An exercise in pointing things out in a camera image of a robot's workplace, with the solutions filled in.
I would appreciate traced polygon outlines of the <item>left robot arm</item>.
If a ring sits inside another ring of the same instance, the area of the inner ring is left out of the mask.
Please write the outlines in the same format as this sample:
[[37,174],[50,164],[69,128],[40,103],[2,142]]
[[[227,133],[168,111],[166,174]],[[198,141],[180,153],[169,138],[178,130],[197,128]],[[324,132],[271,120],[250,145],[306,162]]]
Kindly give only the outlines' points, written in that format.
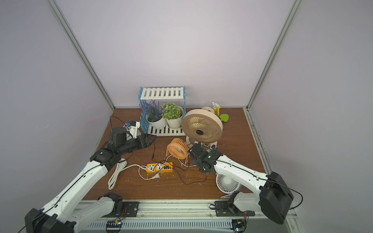
[[123,198],[112,192],[78,212],[75,209],[124,154],[148,148],[156,138],[152,134],[136,136],[124,127],[113,128],[108,140],[63,191],[41,209],[33,208],[26,214],[23,229],[28,233],[78,233],[103,216],[123,215],[127,210]]

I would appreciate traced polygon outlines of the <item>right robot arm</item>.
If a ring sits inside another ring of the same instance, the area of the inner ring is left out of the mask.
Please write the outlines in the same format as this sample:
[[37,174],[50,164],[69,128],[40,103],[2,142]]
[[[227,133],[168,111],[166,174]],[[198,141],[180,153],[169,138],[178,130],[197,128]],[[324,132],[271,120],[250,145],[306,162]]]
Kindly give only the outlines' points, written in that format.
[[233,192],[222,211],[233,215],[260,212],[274,223],[284,224],[292,209],[295,190],[286,185],[281,175],[274,171],[266,174],[247,168],[218,151],[215,146],[205,150],[195,144],[188,153],[201,172],[223,175],[252,191],[252,196],[241,191]]

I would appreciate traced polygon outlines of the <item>small white fan left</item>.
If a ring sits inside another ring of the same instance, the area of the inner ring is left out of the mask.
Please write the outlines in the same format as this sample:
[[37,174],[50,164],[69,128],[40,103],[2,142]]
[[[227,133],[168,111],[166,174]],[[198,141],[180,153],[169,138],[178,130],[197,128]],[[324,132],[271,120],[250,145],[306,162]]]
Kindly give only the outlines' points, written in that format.
[[141,135],[141,132],[138,128],[130,127],[129,130],[126,132],[126,139],[136,139]]

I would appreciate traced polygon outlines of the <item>small white fan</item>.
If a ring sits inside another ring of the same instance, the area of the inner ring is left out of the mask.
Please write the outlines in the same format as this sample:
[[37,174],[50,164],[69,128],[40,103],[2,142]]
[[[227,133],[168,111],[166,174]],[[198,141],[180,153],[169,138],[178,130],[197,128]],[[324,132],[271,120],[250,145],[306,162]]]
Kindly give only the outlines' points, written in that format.
[[138,128],[130,127],[129,130],[126,132],[126,139],[136,139],[141,135],[141,132]]
[[218,189],[225,194],[233,194],[241,189],[241,184],[236,180],[219,174],[216,174],[216,185]]

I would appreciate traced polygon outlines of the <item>small orange fan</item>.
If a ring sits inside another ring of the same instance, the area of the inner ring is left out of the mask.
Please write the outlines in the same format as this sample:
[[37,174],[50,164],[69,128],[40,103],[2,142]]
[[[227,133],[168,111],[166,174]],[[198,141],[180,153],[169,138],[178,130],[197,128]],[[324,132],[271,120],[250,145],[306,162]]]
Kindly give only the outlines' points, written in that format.
[[181,138],[174,138],[171,143],[167,146],[166,149],[166,159],[170,156],[179,160],[183,166],[187,166],[189,161],[189,147],[186,141]]

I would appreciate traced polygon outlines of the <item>yellow power strip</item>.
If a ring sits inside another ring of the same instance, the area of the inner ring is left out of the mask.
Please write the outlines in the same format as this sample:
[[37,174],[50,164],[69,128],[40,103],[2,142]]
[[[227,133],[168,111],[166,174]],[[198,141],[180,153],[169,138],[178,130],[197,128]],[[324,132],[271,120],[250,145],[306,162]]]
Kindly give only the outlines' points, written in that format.
[[166,162],[166,163],[152,163],[147,164],[146,166],[146,172],[148,174],[152,173],[165,173],[165,172],[172,172],[173,171],[173,163],[172,162]]

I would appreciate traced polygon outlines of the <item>small white fan right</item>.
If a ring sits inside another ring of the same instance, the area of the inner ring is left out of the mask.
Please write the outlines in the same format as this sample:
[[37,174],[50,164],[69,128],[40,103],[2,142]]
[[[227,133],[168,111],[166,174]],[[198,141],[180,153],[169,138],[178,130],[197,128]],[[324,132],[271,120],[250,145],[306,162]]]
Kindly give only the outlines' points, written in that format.
[[218,189],[225,194],[233,194],[241,189],[241,184],[236,180],[219,174],[216,174],[216,185]]

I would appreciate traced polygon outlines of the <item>large beige desk fan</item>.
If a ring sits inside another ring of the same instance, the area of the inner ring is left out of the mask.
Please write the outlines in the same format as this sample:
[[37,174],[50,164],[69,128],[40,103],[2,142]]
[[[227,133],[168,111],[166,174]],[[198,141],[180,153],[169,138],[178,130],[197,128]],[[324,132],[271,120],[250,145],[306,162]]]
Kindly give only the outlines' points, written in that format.
[[217,146],[223,131],[220,118],[211,107],[188,111],[182,120],[182,130],[189,148],[201,144],[204,149]]

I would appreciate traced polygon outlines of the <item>lavender plant white pot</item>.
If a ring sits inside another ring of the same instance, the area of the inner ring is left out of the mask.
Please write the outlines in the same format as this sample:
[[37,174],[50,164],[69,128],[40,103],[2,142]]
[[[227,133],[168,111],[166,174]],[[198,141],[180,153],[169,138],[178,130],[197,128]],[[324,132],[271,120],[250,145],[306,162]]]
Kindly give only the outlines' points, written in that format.
[[146,115],[146,120],[153,128],[161,130],[166,126],[166,120],[163,118],[163,111],[159,101],[150,100],[146,102],[142,100],[140,107]]

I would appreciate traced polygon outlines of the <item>green plant white pot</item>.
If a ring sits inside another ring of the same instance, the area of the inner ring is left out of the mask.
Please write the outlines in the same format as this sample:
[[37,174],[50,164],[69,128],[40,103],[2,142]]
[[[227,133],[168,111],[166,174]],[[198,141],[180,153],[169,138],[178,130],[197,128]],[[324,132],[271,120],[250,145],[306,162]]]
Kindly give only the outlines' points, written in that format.
[[171,129],[181,128],[184,117],[184,110],[182,107],[175,103],[168,102],[163,104],[161,109],[163,111],[163,118]]

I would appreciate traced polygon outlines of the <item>blue white slatted shelf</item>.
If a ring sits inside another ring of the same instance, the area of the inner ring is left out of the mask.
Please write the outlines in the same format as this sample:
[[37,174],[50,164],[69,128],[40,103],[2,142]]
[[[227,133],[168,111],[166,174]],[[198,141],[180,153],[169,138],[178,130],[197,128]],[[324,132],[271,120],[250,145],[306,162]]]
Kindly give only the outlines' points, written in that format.
[[175,119],[175,127],[169,126],[164,118],[164,104],[186,100],[186,88],[181,87],[141,87],[138,95],[139,106],[143,110],[140,125],[144,133],[156,136],[184,136],[181,121],[186,113],[186,106],[180,106],[182,115]]

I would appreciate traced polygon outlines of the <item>green round object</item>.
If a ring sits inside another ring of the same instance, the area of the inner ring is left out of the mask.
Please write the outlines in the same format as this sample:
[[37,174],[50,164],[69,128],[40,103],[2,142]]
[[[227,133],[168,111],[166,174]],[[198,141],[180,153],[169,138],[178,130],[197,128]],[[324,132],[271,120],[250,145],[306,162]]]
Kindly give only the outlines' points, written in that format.
[[229,120],[229,115],[228,114],[221,114],[220,115],[220,120],[223,122],[227,122]]

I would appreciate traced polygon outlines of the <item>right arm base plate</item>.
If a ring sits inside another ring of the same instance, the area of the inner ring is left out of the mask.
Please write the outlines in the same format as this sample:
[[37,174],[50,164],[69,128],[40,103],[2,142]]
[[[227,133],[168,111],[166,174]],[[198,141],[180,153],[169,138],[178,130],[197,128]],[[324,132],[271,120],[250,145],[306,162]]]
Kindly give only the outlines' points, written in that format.
[[245,216],[255,216],[254,211],[241,211],[233,204],[229,204],[228,201],[215,201],[213,204],[209,205],[209,208],[215,211],[216,216],[225,217],[245,217]]

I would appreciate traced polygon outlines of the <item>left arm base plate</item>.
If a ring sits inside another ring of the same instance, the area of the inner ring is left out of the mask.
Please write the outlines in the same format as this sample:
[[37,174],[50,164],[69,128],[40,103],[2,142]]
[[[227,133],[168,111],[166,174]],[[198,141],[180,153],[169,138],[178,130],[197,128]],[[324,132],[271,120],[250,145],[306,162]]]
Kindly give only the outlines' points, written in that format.
[[113,211],[105,217],[136,217],[139,209],[139,202],[118,202],[115,203]]

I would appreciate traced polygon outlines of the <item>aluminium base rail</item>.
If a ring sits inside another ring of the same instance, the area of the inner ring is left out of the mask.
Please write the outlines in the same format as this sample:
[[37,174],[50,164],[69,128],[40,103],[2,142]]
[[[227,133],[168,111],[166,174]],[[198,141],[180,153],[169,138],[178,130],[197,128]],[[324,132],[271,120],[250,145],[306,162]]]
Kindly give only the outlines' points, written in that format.
[[136,217],[101,217],[83,233],[201,232],[201,233],[299,233],[295,213],[285,223],[272,222],[263,213],[255,216],[216,216],[209,208],[214,200],[130,200],[139,202]]

